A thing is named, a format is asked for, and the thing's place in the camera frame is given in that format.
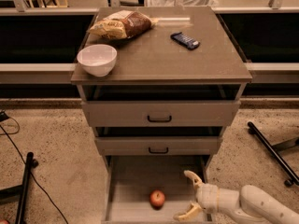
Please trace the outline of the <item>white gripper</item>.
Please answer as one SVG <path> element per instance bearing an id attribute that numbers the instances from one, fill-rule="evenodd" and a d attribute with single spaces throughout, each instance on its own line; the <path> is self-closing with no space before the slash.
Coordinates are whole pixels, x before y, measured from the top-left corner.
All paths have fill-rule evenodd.
<path id="1" fill-rule="evenodd" d="M 192 181 L 193 187 L 197 189 L 196 199 L 198 203 L 190 202 L 184 212 L 173 216 L 174 220 L 179 222 L 193 220 L 203 209 L 209 214 L 218 212 L 232 214 L 240 207 L 238 191 L 203 184 L 202 179 L 190 170 L 185 170 L 184 175 Z"/>

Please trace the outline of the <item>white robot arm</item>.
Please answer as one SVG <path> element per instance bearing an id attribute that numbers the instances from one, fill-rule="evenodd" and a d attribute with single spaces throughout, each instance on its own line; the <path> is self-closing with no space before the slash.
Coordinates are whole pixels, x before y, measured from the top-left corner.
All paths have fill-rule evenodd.
<path id="1" fill-rule="evenodd" d="M 174 220 L 189 221 L 201 212 L 223 213 L 237 224 L 299 224 L 299 214 L 280 203 L 268 193 L 252 185 L 241 190 L 221 189 L 206 184 L 193 171 L 185 170 L 184 175 L 192 181 L 195 202 L 188 209 L 174 215 Z"/>

